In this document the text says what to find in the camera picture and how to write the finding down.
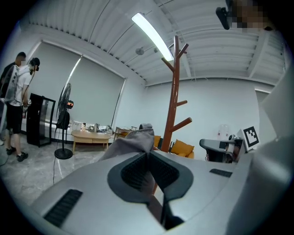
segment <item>tiled floor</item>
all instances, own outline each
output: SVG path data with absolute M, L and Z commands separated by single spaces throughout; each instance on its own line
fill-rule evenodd
M 0 167 L 0 175 L 13 197 L 31 205 L 41 193 L 53 185 L 54 151 L 57 143 L 52 142 L 38 148 L 29 145 L 26 136 L 21 136 L 22 151 L 28 153 L 28 158 L 18 162 L 16 155 L 9 156 L 7 163 Z M 54 183 L 69 175 L 74 170 L 98 161 L 104 154 L 100 145 L 76 145 L 75 155 L 68 160 L 55 160 Z M 7 157 L 6 149 L 0 146 L 0 157 Z

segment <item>black cabinet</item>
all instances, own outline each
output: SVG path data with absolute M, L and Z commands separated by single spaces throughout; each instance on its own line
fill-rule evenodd
M 51 125 L 55 101 L 31 93 L 27 114 L 27 142 L 38 147 L 51 143 Z

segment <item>coat rack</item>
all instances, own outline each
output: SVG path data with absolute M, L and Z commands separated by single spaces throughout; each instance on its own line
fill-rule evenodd
M 169 112 L 167 115 L 166 126 L 164 131 L 164 139 L 161 145 L 161 151 L 168 152 L 170 147 L 170 141 L 172 133 L 192 122 L 191 118 L 187 118 L 184 121 L 180 122 L 177 125 L 175 124 L 175 112 L 178 106 L 188 103 L 188 101 L 178 102 L 179 94 L 179 83 L 180 83 L 180 57 L 186 52 L 186 49 L 189 45 L 186 43 L 182 50 L 179 50 L 179 37 L 176 35 L 174 37 L 174 43 L 169 46 L 169 49 L 174 47 L 174 66 L 172 66 L 165 58 L 162 58 L 162 61 L 169 67 L 173 72 L 173 82 L 171 85 L 171 94 L 170 94 L 170 106 Z

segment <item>gray cloth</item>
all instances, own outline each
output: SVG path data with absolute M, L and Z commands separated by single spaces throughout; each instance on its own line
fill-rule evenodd
M 130 132 L 124 139 L 116 139 L 105 152 L 99 161 L 117 157 L 130 152 L 145 152 L 149 156 L 154 146 L 154 131 L 151 124 L 141 124 L 140 127 L 149 127 L 148 129 L 140 129 Z M 150 172 L 145 175 L 142 192 L 152 194 L 154 188 L 154 178 Z

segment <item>black shorts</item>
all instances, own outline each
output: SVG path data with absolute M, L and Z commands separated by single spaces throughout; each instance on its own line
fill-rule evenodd
M 12 129 L 14 134 L 19 134 L 22 129 L 23 109 L 21 106 L 7 104 L 6 129 Z

